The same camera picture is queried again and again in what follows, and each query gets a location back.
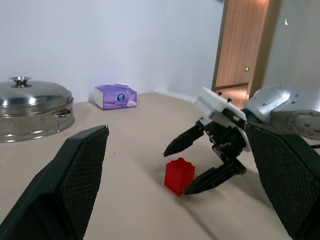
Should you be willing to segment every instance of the door frame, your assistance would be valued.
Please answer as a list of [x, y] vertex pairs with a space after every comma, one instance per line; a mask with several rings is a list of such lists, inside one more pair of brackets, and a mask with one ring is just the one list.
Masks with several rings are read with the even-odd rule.
[[[283, 0], [266, 0], [266, 10], [265, 16], [263, 17], [262, 26], [263, 29], [261, 31], [259, 37], [259, 43], [257, 48], [256, 59], [253, 68], [252, 78], [248, 83], [247, 89], [247, 98], [253, 96], [253, 94], [263, 86], [264, 76], [268, 66], [268, 60], [270, 51], [272, 48], [272, 42], [276, 31], [276, 26], [279, 18], [280, 7]], [[228, 10], [229, 0], [224, 0], [223, 5], [223, 12], [222, 12], [222, 19], [221, 19], [221, 27], [219, 33], [219, 41], [217, 46], [217, 52], [215, 57], [215, 65], [213, 71], [213, 78], [212, 78], [212, 86], [211, 90], [216, 91], [216, 81], [218, 77], [218, 70], [219, 70], [219, 62], [226, 26], [226, 19], [227, 19], [227, 10]]]

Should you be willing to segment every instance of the white wall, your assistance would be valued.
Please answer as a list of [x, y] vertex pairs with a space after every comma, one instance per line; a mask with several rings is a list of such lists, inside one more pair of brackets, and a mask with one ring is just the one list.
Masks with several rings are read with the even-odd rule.
[[319, 0], [282, 0], [263, 84], [320, 86]]
[[0, 81], [56, 82], [76, 102], [127, 83], [139, 93], [210, 87], [221, 0], [8, 0], [0, 7]]

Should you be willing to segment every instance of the white robot part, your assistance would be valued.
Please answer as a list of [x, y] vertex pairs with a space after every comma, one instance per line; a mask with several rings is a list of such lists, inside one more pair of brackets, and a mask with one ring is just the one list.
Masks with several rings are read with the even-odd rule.
[[223, 97], [220, 97], [218, 94], [209, 90], [206, 87], [202, 88], [200, 95], [195, 101], [194, 105], [197, 108], [199, 108], [203, 113], [205, 113], [206, 116], [214, 122], [226, 128], [238, 128], [246, 143], [246, 147], [243, 150], [246, 152], [251, 151], [246, 133], [241, 128], [237, 127], [234, 123], [232, 123], [230, 119], [228, 119], [226, 116], [222, 114], [223, 110], [228, 109], [232, 111], [240, 119], [246, 121], [246, 114], [243, 111], [241, 111], [231, 102], [227, 101]]

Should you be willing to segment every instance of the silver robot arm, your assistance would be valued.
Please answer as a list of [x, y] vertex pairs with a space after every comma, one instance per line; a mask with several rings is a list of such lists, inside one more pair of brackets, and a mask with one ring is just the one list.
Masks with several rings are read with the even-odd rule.
[[320, 140], [320, 88], [265, 86], [244, 105], [263, 124]]

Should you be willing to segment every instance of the black mesh panel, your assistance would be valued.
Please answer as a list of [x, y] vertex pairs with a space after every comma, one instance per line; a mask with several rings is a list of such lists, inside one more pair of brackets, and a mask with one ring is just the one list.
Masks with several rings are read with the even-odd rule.
[[[319, 179], [295, 152], [307, 143], [301, 139], [293, 151], [279, 135], [257, 127], [250, 127], [247, 136], [262, 186], [288, 234], [295, 237], [320, 196]], [[320, 161], [316, 161], [314, 169], [319, 166]]]
[[108, 130], [85, 140], [61, 184], [59, 196], [74, 229], [85, 235], [99, 190]]

